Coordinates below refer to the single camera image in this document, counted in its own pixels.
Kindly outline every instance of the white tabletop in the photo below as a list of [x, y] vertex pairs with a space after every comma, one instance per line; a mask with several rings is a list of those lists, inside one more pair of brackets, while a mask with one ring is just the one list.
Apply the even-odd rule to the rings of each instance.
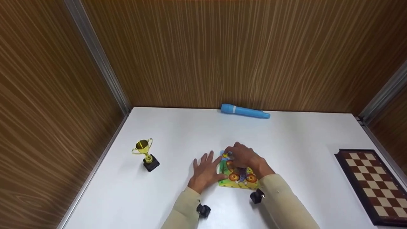
[[[377, 228], [334, 157], [339, 148], [380, 155], [355, 118], [270, 114], [255, 119], [219, 110], [134, 108], [65, 228], [160, 228], [192, 176], [193, 159], [210, 150], [218, 154], [235, 141], [252, 147], [283, 176], [322, 229]], [[154, 140], [150, 153], [161, 163], [152, 172], [142, 165], [142, 155], [131, 154], [138, 140], [148, 138]], [[213, 185], [202, 195], [212, 211], [198, 228], [274, 228], [250, 193]]]

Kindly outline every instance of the trophy handle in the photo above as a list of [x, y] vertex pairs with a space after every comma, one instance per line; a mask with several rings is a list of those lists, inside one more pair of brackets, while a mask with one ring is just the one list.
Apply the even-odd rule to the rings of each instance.
[[149, 143], [150, 147], [153, 144], [153, 139], [148, 139], [147, 142]]
[[136, 152], [137, 152], [137, 149], [134, 148], [134, 149], [131, 150], [131, 153], [132, 153], [132, 154], [142, 154], [142, 153], [135, 153], [134, 150], [136, 150]]

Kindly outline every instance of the chessboard frame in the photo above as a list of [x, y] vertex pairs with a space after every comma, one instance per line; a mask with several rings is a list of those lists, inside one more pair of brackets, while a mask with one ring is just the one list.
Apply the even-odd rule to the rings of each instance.
[[359, 185], [359, 181], [351, 171], [350, 167], [348, 166], [345, 158], [339, 156], [341, 151], [354, 151], [354, 152], [369, 152], [374, 154], [380, 163], [383, 165], [383, 169], [386, 173], [388, 173], [391, 178], [393, 178], [394, 182], [400, 187], [401, 191], [407, 196], [406, 190], [404, 190], [403, 186], [401, 186], [400, 182], [396, 179], [393, 173], [389, 170], [387, 165], [383, 162], [383, 160], [377, 155], [375, 150], [369, 149], [339, 149], [339, 152], [334, 154], [335, 158], [338, 160], [339, 165], [341, 166], [343, 172], [345, 173], [346, 177], [348, 178], [349, 183], [351, 184], [353, 190], [355, 191], [359, 201], [363, 205], [366, 213], [368, 214], [370, 220], [372, 221], [373, 225], [375, 226], [392, 226], [392, 227], [407, 227], [407, 223], [401, 222], [399, 220], [383, 220], [380, 218], [379, 214], [375, 211], [374, 207], [370, 204], [370, 200], [368, 196], [363, 191], [363, 188]]

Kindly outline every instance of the black wrist sensor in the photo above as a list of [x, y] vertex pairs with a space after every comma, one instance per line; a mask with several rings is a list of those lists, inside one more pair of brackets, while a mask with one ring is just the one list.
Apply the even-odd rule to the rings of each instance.
[[197, 212], [200, 216], [207, 218], [210, 213], [210, 207], [208, 207], [207, 205], [199, 204], [197, 207]]
[[257, 189], [255, 192], [250, 194], [250, 198], [252, 199], [254, 204], [258, 204], [264, 198], [264, 192], [260, 189]]

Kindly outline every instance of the wooden wall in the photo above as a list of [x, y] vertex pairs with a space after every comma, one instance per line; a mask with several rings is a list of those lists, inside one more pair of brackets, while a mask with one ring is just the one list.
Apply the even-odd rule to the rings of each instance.
[[352, 112], [407, 59], [405, 0], [83, 0], [134, 106]]
[[56, 228], [123, 119], [62, 0], [0, 4], [0, 228]]
[[407, 86], [368, 125], [407, 174]]

